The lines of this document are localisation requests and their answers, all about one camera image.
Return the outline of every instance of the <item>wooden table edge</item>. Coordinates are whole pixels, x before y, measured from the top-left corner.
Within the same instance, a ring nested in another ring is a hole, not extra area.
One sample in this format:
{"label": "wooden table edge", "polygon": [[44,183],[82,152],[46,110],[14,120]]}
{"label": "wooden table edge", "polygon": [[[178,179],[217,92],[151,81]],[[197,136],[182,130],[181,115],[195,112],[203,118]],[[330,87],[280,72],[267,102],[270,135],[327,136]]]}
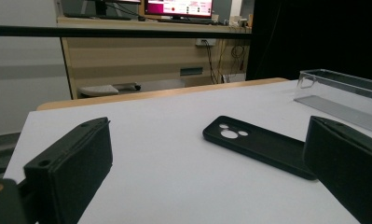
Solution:
{"label": "wooden table edge", "polygon": [[170,89],[170,90],[164,90],[164,91],[144,91],[144,92],[127,93],[127,94],[112,95],[112,96],[93,97],[93,98],[86,98],[86,99],[57,101],[57,102],[44,103],[40,105],[36,110],[40,111],[40,110],[59,109],[59,108],[82,106],[82,105],[98,105],[98,104],[107,104],[107,103],[129,101],[129,100],[141,100],[141,99],[148,99],[148,98],[155,98],[155,97],[162,97],[162,96],[186,94],[186,93],[198,92],[198,91],[213,91],[213,90],[221,90],[221,89],[228,89],[228,88],[235,88],[235,87],[263,85],[263,84],[269,84],[269,83],[275,83],[275,82],[283,82],[287,80],[288,79],[285,79],[282,77],[273,77],[273,78],[265,78],[265,79],[250,80],[250,81],[243,81],[243,82],[223,83],[223,84],[188,87],[188,88],[181,88],[181,89]]}

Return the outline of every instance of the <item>cable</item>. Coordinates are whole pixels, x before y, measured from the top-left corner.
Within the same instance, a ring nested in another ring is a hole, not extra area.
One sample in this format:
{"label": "cable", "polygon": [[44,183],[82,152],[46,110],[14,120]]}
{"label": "cable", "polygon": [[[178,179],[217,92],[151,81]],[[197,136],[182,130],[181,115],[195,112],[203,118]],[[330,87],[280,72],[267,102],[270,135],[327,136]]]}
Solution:
{"label": "cable", "polygon": [[270,43],[272,42],[273,34],[275,34],[276,25],[278,24],[278,19],[279,19],[279,14],[280,14],[280,12],[281,12],[281,8],[282,8],[282,1],[281,1],[280,4],[279,4],[278,14],[276,15],[275,24],[273,25],[273,29],[272,29],[272,33],[270,34],[269,42],[268,42],[268,44],[267,44],[267,47],[266,47],[265,50],[264,50],[264,53],[263,53],[263,55],[262,55],[262,58],[261,58],[260,64],[258,65],[257,69],[255,70],[255,75],[253,76],[253,79],[255,79],[255,78],[257,77],[258,71],[260,70],[260,67],[261,67],[262,63],[264,62],[264,59],[265,59],[265,57],[267,56],[267,52],[268,52],[268,49],[269,49],[269,45],[270,45]]}
{"label": "cable", "polygon": [[132,16],[137,16],[137,17],[139,17],[140,15],[139,14],[137,14],[137,13],[135,13],[135,12],[132,12],[132,11],[130,11],[129,9],[127,9],[127,8],[125,8],[124,6],[122,6],[122,5],[119,5],[119,4],[116,4],[117,6],[119,6],[119,7],[122,7],[122,8],[124,8],[125,10],[127,10],[127,11],[124,11],[124,10],[122,10],[121,8],[119,8],[119,7],[115,7],[115,6],[111,6],[111,5],[109,5],[109,4],[107,4],[106,3],[106,6],[107,7],[112,7],[112,8],[114,8],[114,9],[117,9],[117,10],[119,10],[119,11],[121,11],[121,12],[124,12],[124,13],[127,13],[127,14],[130,14],[130,15],[132,15]]}
{"label": "cable", "polygon": [[238,43],[236,43],[236,45],[231,50],[231,56],[234,59],[234,62],[231,66],[231,70],[230,70],[229,75],[233,75],[232,71],[234,70],[234,67],[238,67],[238,68],[241,69],[241,64],[243,63],[243,60],[244,60],[244,52],[245,52],[244,43],[243,43],[243,45],[241,45],[240,40],[238,40]]}
{"label": "cable", "polygon": [[209,42],[207,40],[202,40],[202,42],[206,45],[206,49],[208,51],[208,58],[209,58],[209,65],[210,65],[210,70],[211,70],[211,80],[213,84],[218,84],[217,77],[215,76],[213,66],[212,66],[212,52],[210,49]]}
{"label": "cable", "polygon": [[227,48],[227,39],[220,40],[220,45],[221,45],[220,46],[221,52],[220,52],[220,57],[218,59],[217,71],[218,71],[218,76],[221,77],[221,82],[224,83],[224,82],[229,82],[228,76],[223,75],[221,73],[221,65],[222,65],[222,61],[223,61],[223,55],[224,55],[224,53],[226,51],[226,48]]}

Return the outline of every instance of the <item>electrical outlet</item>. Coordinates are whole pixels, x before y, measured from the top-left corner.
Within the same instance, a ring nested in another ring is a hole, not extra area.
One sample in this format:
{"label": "electrical outlet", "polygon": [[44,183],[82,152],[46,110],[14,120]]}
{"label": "electrical outlet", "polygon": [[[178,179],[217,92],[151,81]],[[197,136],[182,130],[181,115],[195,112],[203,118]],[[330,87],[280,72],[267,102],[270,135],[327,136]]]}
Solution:
{"label": "electrical outlet", "polygon": [[206,46],[206,43],[203,40],[206,40],[208,42],[209,46],[214,46],[215,41],[216,41],[216,39],[198,38],[195,45],[196,46]]}

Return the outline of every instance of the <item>black curtain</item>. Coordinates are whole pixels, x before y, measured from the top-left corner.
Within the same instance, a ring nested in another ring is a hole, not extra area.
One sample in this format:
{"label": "black curtain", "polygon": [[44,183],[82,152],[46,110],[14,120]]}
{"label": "black curtain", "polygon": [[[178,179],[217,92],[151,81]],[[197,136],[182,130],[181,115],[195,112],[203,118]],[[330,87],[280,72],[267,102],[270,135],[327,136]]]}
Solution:
{"label": "black curtain", "polygon": [[372,0],[255,0],[247,80],[323,68],[372,79]]}

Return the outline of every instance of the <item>keyboard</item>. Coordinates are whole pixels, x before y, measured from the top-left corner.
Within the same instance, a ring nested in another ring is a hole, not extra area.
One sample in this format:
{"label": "keyboard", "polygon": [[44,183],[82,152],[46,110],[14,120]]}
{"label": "keyboard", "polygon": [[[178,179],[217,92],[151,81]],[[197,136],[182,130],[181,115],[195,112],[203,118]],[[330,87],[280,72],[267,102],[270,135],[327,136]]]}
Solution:
{"label": "keyboard", "polygon": [[216,25],[217,21],[188,21],[188,20],[171,20],[157,19],[159,22],[184,23],[184,24],[200,24],[200,25]]}
{"label": "keyboard", "polygon": [[81,13],[63,13],[63,16],[68,18],[82,18],[82,19],[95,19],[99,18],[102,20],[120,20],[120,21],[130,21],[131,18],[119,17],[119,16],[105,16],[105,15],[94,15],[94,14],[81,14]]}

